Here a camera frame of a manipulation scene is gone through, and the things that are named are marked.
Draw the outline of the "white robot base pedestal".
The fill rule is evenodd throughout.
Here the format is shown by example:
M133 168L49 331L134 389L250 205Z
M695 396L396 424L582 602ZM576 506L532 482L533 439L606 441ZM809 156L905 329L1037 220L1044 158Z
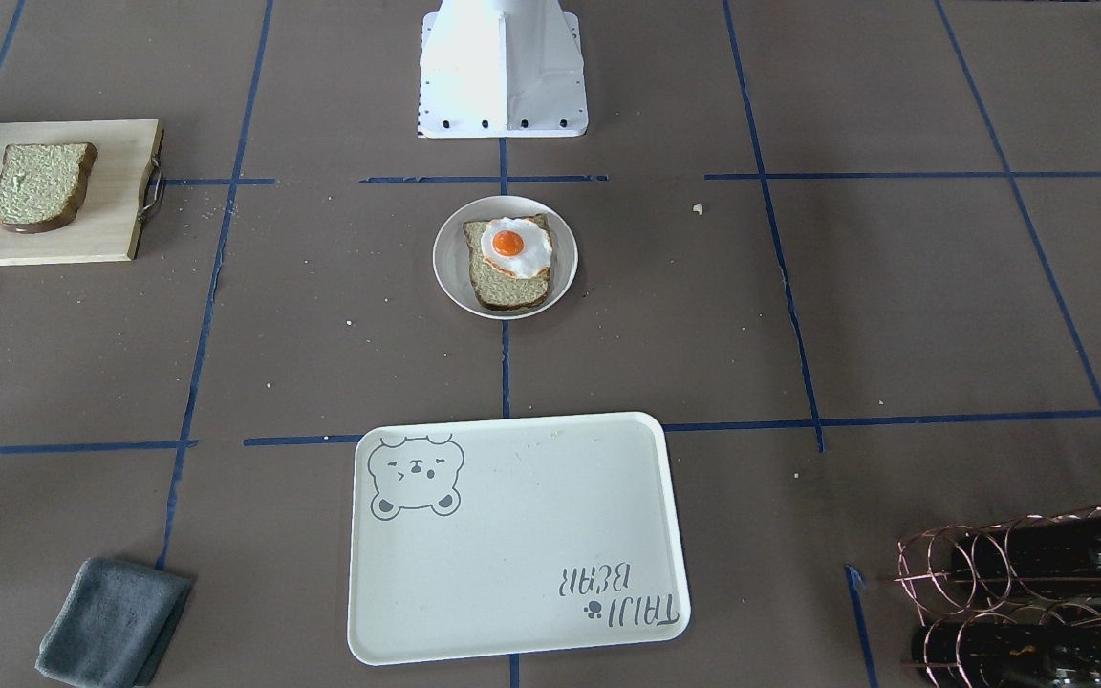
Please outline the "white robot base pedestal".
M582 136L578 17L558 1L443 1L422 19L417 134Z

